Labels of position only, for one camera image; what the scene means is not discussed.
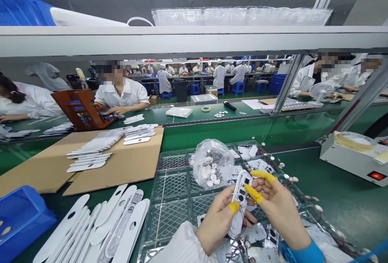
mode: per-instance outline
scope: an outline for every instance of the white machine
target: white machine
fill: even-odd
[[[388,185],[388,147],[364,135],[335,131],[322,144],[320,159],[378,186]]]
[[[308,104],[315,108],[321,108],[323,107],[323,103],[321,103],[322,99],[325,95],[329,95],[334,92],[334,86],[328,82],[320,82],[310,87],[308,92],[311,94],[311,97],[316,98],[316,101],[309,101]]]

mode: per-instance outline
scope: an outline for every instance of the white shelf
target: white shelf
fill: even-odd
[[[31,61],[388,52],[388,27],[0,27],[0,47]]]

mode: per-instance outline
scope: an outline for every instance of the blue plastic crate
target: blue plastic crate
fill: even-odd
[[[22,186],[1,198],[0,261],[11,262],[56,221],[55,214],[30,186]]]
[[[52,7],[41,0],[0,0],[0,26],[55,26]]]

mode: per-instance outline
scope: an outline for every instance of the cardboard box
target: cardboard box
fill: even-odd
[[[149,100],[150,104],[158,104],[159,103],[159,98],[157,95],[151,95],[148,100]]]
[[[209,94],[209,93],[211,93],[211,94],[215,95],[216,97],[218,97],[218,90],[215,89],[215,88],[211,88],[211,89],[207,88],[206,89],[206,94]]]

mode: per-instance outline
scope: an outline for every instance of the small electric fan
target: small electric fan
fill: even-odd
[[[321,108],[323,107],[321,100],[325,97],[325,95],[329,95],[334,92],[334,86],[328,82],[320,82],[314,84],[308,92],[311,94],[311,97],[316,98],[316,101],[309,101],[308,104],[316,108]]]

